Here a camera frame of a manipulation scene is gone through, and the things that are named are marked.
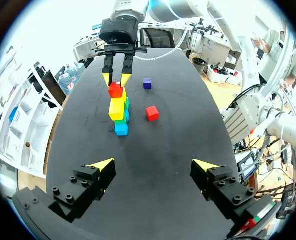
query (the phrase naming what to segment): office chair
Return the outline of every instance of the office chair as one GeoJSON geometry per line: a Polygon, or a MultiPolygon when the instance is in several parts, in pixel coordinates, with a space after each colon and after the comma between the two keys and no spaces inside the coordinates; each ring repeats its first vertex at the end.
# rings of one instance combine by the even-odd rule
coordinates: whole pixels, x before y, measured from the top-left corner
{"type": "Polygon", "coordinates": [[[143,29],[149,38],[151,48],[153,49],[174,49],[175,42],[173,34],[170,31],[144,28],[143,29]]]}

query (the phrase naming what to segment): white cable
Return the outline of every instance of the white cable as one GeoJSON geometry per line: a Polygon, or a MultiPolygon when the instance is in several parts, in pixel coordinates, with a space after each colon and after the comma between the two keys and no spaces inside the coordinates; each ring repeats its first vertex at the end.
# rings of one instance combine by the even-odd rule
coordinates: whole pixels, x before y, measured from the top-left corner
{"type": "Polygon", "coordinates": [[[162,56],[158,56],[158,57],[154,57],[154,58],[142,58],[142,57],[139,57],[139,56],[134,56],[136,59],[139,59],[139,60],[142,60],[142,61],[154,61],[154,60],[159,60],[159,59],[163,59],[164,57],[167,57],[169,56],[170,54],[172,54],[174,51],[176,51],[180,45],[184,42],[185,40],[185,37],[187,35],[187,32],[188,32],[188,28],[190,26],[190,19],[188,20],[187,22],[187,26],[186,26],[186,29],[184,30],[184,33],[182,35],[182,38],[180,40],[180,42],[177,44],[177,46],[171,50],[170,52],[167,52],[166,54],[162,55],[162,56]]]}
{"type": "Polygon", "coordinates": [[[269,160],[269,159],[273,159],[275,155],[277,154],[281,154],[283,151],[285,151],[287,149],[287,147],[285,147],[283,150],[279,151],[279,152],[276,152],[275,154],[271,155],[271,156],[268,156],[265,161],[269,160]]]}

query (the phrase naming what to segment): cable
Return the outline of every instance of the cable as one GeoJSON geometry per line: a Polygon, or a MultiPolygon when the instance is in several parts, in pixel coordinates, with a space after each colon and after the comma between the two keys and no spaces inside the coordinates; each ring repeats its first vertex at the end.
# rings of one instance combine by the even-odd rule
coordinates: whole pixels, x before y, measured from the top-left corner
{"type": "Polygon", "coordinates": [[[280,110],[280,112],[276,115],[276,117],[278,117],[280,114],[282,114],[282,112],[284,111],[284,99],[283,99],[283,97],[280,95],[280,93],[279,92],[277,92],[277,91],[273,91],[273,93],[274,94],[276,94],[278,97],[279,97],[279,99],[281,100],[281,110],[280,110]]]}
{"type": "Polygon", "coordinates": [[[273,156],[275,156],[275,155],[278,155],[278,154],[281,154],[283,151],[285,151],[287,148],[285,147],[284,149],[282,149],[281,151],[279,151],[279,152],[276,152],[276,153],[274,153],[274,154],[272,154],[272,155],[270,155],[270,156],[268,156],[268,158],[266,159],[266,160],[269,160],[269,159],[272,159],[273,158],[273,156]]]}
{"type": "Polygon", "coordinates": [[[225,240],[235,240],[235,239],[262,240],[261,238],[255,237],[255,236],[235,236],[231,238],[226,238],[225,240]]]}
{"type": "Polygon", "coordinates": [[[162,55],[162,56],[158,56],[158,57],[154,57],[154,58],[142,58],[142,57],[138,57],[138,56],[134,56],[134,57],[135,57],[136,59],[138,59],[138,60],[142,60],[142,61],[154,61],[154,60],[163,59],[163,58],[169,56],[169,55],[172,54],[174,51],[176,51],[176,50],[182,45],[182,43],[184,42],[185,37],[186,37],[187,32],[188,32],[188,28],[189,28],[189,26],[190,26],[190,21],[191,21],[191,20],[189,19],[188,22],[187,22],[186,28],[185,28],[185,30],[184,30],[184,33],[183,33],[183,35],[182,35],[182,38],[181,38],[181,40],[179,41],[178,45],[177,45],[173,50],[171,50],[170,52],[167,52],[166,54],[164,54],[164,55],[162,55]]]}
{"type": "Polygon", "coordinates": [[[290,176],[288,176],[288,174],[282,169],[282,168],[279,168],[279,167],[275,167],[275,168],[272,168],[272,166],[269,164],[269,162],[264,162],[264,163],[266,163],[266,164],[268,164],[269,165],[269,167],[270,167],[270,170],[269,171],[267,171],[266,173],[259,173],[259,171],[258,171],[258,175],[266,175],[266,174],[268,174],[268,173],[270,173],[270,172],[272,172],[272,171],[274,171],[274,170],[281,170],[281,171],[283,171],[283,173],[284,173],[284,175],[285,176],[287,176],[290,180],[292,180],[293,182],[295,181],[293,178],[291,178],[290,176]]]}
{"type": "Polygon", "coordinates": [[[91,49],[91,50],[92,50],[92,51],[93,51],[93,50],[97,50],[99,47],[101,47],[101,46],[104,45],[104,44],[106,44],[106,42],[104,42],[103,44],[100,44],[99,46],[97,46],[96,48],[91,49]]]}
{"type": "Polygon", "coordinates": [[[247,88],[245,91],[241,92],[233,101],[232,103],[229,105],[229,107],[227,107],[226,110],[228,110],[234,103],[236,103],[240,98],[242,98],[243,96],[245,96],[247,93],[249,93],[251,90],[255,89],[255,88],[260,88],[261,85],[260,84],[256,84],[253,85],[249,88],[247,88]]]}
{"type": "Polygon", "coordinates": [[[144,44],[141,41],[136,40],[137,43],[140,43],[142,45],[142,47],[144,46],[144,44]]]}
{"type": "Polygon", "coordinates": [[[258,140],[253,144],[253,145],[251,145],[251,147],[250,148],[252,148],[253,146],[255,146],[256,145],[256,143],[258,143],[259,142],[259,140],[260,140],[261,138],[258,138],[258,140]]]}

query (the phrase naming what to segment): black tabletop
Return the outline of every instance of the black tabletop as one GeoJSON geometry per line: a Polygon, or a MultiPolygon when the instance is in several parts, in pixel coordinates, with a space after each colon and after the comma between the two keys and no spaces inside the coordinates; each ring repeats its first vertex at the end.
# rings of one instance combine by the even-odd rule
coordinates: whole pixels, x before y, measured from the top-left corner
{"type": "MultiPolygon", "coordinates": [[[[116,82],[123,60],[114,60],[116,82]]],[[[47,192],[68,181],[75,166],[114,158],[116,177],[106,194],[74,225],[108,240],[225,239],[233,222],[206,202],[190,177],[192,159],[226,164],[237,173],[228,132],[197,70],[180,50],[155,61],[135,59],[125,87],[128,136],[118,137],[108,115],[103,65],[103,56],[94,60],[64,108],[51,146],[47,192]],[[152,79],[152,89],[143,88],[144,78],[152,79]],[[146,119],[151,106],[159,111],[154,122],[146,119]]]]}

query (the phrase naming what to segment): light blue cube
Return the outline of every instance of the light blue cube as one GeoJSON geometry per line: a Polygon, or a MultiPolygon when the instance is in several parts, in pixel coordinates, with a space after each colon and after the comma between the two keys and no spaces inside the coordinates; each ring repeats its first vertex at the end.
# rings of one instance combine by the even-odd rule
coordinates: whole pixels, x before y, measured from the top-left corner
{"type": "Polygon", "coordinates": [[[126,122],[129,123],[129,111],[125,110],[125,115],[126,115],[126,122]]]}
{"type": "Polygon", "coordinates": [[[124,124],[116,124],[114,127],[114,132],[117,136],[127,136],[128,135],[128,125],[127,123],[124,124]]]}

